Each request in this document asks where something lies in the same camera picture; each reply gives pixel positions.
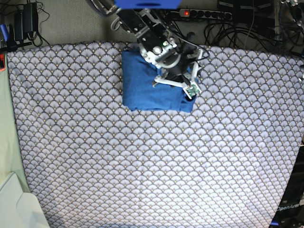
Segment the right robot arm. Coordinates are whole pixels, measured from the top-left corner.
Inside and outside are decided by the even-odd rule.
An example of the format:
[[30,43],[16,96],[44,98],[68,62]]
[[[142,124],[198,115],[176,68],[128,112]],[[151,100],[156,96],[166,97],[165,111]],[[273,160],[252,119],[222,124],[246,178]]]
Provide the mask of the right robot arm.
[[89,0],[88,5],[99,15],[117,15],[113,30],[123,28],[133,34],[143,59],[161,70],[153,85],[182,88],[189,99],[201,93],[197,76],[202,69],[200,61],[209,58],[209,52],[188,38],[178,34],[161,14],[160,1]]

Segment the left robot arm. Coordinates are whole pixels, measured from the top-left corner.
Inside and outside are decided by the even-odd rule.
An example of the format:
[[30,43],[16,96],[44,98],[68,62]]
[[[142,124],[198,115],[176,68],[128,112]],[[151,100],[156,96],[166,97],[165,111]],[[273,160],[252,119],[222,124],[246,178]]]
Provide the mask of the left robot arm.
[[289,54],[304,61],[304,1],[281,0],[278,13],[279,28],[283,40],[289,46]]

